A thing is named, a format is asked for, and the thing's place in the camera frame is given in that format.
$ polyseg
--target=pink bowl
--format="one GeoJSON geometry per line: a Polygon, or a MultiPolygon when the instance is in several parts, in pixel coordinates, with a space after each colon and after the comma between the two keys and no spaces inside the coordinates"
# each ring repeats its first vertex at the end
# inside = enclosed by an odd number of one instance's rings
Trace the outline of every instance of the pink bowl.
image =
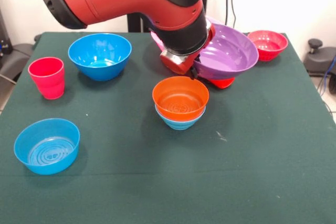
{"type": "Polygon", "coordinates": [[[274,31],[254,31],[248,38],[256,45],[260,61],[274,60],[288,46],[287,38],[274,31]]]}

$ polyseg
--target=floor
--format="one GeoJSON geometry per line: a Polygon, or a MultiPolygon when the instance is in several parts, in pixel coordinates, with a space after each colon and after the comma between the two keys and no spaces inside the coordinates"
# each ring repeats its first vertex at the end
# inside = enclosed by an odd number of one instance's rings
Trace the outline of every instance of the floor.
{"type": "MultiPolygon", "coordinates": [[[[321,78],[319,77],[312,77],[312,82],[314,83],[315,87],[319,85],[321,78]]],[[[0,115],[3,109],[6,106],[8,99],[10,98],[15,86],[8,81],[0,80],[0,115]]],[[[336,123],[336,95],[331,95],[329,93],[328,85],[324,95],[322,96],[323,101],[329,106],[336,123]]]]}
{"type": "MultiPolygon", "coordinates": [[[[321,78],[320,77],[311,77],[312,82],[314,83],[315,87],[317,88],[321,78]]],[[[334,121],[336,123],[336,95],[332,95],[329,93],[328,89],[328,83],[329,80],[327,81],[327,88],[325,89],[325,93],[322,96],[322,100],[329,106],[330,111],[332,112],[332,116],[334,118],[334,121]]]]}

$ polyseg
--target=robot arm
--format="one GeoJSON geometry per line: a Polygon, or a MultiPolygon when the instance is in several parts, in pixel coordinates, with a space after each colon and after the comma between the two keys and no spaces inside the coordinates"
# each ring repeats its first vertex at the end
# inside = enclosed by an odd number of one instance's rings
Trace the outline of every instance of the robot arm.
{"type": "Polygon", "coordinates": [[[83,29],[129,13],[143,14],[165,44],[162,61],[176,73],[186,73],[214,36],[202,0],[44,1],[54,17],[70,29],[83,29]]]}

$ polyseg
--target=plastic bowl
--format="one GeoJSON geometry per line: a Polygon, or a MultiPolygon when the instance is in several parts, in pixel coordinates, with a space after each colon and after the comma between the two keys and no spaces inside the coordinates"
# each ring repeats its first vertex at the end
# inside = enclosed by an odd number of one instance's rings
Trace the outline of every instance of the plastic bowl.
{"type": "Polygon", "coordinates": [[[230,78],[226,80],[209,80],[212,84],[216,85],[220,89],[226,89],[234,83],[235,78],[230,78]]]}
{"type": "Polygon", "coordinates": [[[76,159],[80,133],[64,119],[45,119],[25,128],[17,137],[14,153],[33,173],[51,175],[68,168],[76,159]]]}
{"type": "Polygon", "coordinates": [[[274,60],[288,46],[288,39],[274,31],[254,31],[248,35],[259,51],[260,61],[274,60]]]}
{"type": "Polygon", "coordinates": [[[155,86],[153,100],[165,118],[185,122],[202,114],[209,101],[209,91],[198,80],[175,76],[164,79],[155,86]]]}
{"type": "Polygon", "coordinates": [[[96,81],[117,77],[125,68],[132,51],[131,43],[116,34],[92,34],[76,40],[68,55],[76,67],[96,81]]]}
{"type": "Polygon", "coordinates": [[[202,114],[197,117],[194,120],[191,121],[186,121],[186,122],[177,122],[177,121],[172,121],[167,118],[165,118],[158,110],[157,107],[155,106],[156,112],[159,114],[159,116],[163,119],[163,121],[172,129],[177,130],[177,131],[184,131],[186,129],[189,129],[191,126],[193,126],[205,113],[206,107],[204,108],[202,114]]]}
{"type": "Polygon", "coordinates": [[[216,35],[194,62],[199,76],[224,80],[239,76],[258,62],[258,50],[244,34],[225,25],[214,24],[216,35]]]}

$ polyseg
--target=cup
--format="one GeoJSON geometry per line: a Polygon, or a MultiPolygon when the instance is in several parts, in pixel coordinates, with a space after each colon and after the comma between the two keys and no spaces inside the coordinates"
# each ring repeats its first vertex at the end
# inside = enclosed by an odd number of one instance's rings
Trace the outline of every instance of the cup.
{"type": "Polygon", "coordinates": [[[28,72],[45,99],[55,100],[64,94],[64,63],[56,57],[40,58],[32,62],[28,72]]]}

